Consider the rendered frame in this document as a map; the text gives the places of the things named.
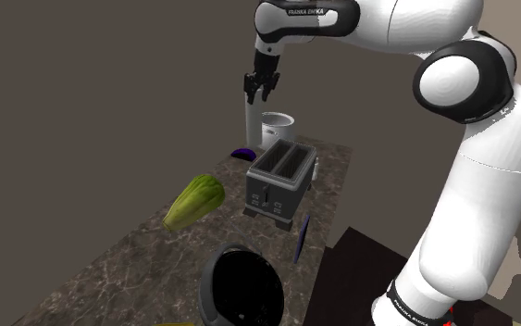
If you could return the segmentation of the tall white cylinder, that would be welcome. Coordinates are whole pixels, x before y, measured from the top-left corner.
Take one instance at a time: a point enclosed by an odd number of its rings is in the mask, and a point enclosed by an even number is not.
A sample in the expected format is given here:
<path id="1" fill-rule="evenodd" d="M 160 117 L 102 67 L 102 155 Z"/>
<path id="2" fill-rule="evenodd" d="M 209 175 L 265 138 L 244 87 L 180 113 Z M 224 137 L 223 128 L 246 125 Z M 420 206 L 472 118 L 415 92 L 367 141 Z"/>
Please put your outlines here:
<path id="1" fill-rule="evenodd" d="M 258 147 L 262 143 L 262 90 L 258 89 L 252 97 L 245 100 L 246 143 L 248 147 Z"/>

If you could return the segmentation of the black round bowl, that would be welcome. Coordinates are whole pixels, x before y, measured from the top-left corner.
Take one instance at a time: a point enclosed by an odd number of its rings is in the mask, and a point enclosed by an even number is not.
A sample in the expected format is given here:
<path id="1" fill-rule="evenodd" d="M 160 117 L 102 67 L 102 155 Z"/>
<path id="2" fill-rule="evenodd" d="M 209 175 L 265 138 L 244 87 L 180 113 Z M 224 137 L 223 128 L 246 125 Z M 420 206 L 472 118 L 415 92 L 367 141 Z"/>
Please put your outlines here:
<path id="1" fill-rule="evenodd" d="M 198 307 L 205 326 L 280 326 L 283 285 L 261 255 L 226 243 L 205 263 Z"/>

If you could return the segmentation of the grey two-slot toaster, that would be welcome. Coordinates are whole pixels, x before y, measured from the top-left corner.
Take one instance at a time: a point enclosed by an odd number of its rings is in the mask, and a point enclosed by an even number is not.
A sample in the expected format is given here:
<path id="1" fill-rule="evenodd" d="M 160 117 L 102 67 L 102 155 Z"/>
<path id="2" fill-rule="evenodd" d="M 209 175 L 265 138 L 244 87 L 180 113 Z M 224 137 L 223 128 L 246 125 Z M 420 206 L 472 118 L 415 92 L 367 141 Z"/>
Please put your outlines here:
<path id="1" fill-rule="evenodd" d="M 316 149 L 278 139 L 246 171 L 245 215 L 260 214 L 289 232 L 305 193 L 312 187 Z"/>

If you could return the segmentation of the purple eggplant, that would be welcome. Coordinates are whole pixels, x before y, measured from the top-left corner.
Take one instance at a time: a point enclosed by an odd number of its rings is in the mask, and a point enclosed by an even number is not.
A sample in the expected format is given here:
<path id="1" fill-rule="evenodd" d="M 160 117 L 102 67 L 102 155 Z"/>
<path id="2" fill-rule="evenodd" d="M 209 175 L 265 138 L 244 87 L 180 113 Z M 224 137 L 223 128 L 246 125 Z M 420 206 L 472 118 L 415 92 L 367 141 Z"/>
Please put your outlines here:
<path id="1" fill-rule="evenodd" d="M 245 160 L 245 161 L 249 161 L 249 162 L 254 162 L 256 160 L 255 151 L 253 151 L 252 149 L 249 149 L 249 148 L 238 148 L 236 150 L 233 150 L 230 153 L 230 155 L 232 157 L 235 157 L 235 158 L 238 158 L 241 160 Z"/>

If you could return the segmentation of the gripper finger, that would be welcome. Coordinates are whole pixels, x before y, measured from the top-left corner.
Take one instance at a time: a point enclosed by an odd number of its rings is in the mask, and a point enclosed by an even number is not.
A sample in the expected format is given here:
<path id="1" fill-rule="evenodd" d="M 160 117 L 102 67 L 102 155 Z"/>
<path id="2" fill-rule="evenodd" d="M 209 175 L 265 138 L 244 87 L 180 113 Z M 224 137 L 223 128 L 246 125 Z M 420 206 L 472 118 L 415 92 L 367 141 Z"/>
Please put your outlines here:
<path id="1" fill-rule="evenodd" d="M 249 105 L 252 105 L 254 103 L 256 92 L 260 87 L 261 81 L 254 72 L 244 74 L 243 90 L 245 92 L 246 102 Z"/>
<path id="2" fill-rule="evenodd" d="M 262 82 L 262 100 L 266 102 L 270 93 L 276 88 L 279 82 L 280 74 L 273 72 L 271 75 L 266 75 Z"/>

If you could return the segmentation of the green leafy cabbage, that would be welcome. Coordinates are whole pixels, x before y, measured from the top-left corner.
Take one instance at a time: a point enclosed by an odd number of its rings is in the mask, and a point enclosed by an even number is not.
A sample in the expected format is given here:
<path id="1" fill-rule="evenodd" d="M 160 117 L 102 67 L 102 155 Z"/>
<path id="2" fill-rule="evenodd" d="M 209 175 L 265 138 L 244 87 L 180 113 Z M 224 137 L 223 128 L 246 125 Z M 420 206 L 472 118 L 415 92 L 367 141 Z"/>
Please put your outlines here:
<path id="1" fill-rule="evenodd" d="M 198 175 L 173 202 L 162 224 L 171 232 L 184 229 L 220 207 L 224 199 L 224 186 L 216 177 Z"/>

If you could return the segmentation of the white cooking pot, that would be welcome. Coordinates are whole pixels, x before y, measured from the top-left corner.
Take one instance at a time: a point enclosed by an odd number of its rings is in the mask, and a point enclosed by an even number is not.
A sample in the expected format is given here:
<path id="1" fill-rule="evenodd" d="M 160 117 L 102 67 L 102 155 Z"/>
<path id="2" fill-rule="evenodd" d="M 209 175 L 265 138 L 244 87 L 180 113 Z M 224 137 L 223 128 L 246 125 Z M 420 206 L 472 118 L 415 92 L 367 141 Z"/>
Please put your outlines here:
<path id="1" fill-rule="evenodd" d="M 280 112 L 264 112 L 262 115 L 261 149 L 267 150 L 278 139 L 294 140 L 294 118 Z"/>

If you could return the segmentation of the dark robot stand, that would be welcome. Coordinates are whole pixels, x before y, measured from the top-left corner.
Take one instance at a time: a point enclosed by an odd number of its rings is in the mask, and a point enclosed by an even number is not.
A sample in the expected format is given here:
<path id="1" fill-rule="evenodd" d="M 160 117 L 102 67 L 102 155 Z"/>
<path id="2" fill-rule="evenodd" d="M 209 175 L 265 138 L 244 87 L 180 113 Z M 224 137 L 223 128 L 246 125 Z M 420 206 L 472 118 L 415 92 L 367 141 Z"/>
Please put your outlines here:
<path id="1" fill-rule="evenodd" d="M 303 326 L 372 326 L 371 305 L 407 259 L 349 228 L 326 248 Z"/>

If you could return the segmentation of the blue thin plate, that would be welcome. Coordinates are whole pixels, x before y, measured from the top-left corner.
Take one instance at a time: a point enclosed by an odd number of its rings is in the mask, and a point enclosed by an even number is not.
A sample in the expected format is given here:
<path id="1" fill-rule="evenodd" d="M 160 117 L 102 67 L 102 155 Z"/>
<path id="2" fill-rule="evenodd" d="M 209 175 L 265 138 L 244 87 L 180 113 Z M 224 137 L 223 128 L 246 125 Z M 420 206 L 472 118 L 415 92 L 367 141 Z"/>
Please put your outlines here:
<path id="1" fill-rule="evenodd" d="M 293 264 L 297 264 L 299 257 L 302 253 L 303 246 L 304 246 L 304 239 L 306 236 L 307 228 L 310 222 L 310 215 L 306 215 L 302 224 L 302 227 L 299 231 L 298 241 L 296 245 L 296 249 L 293 256 Z"/>

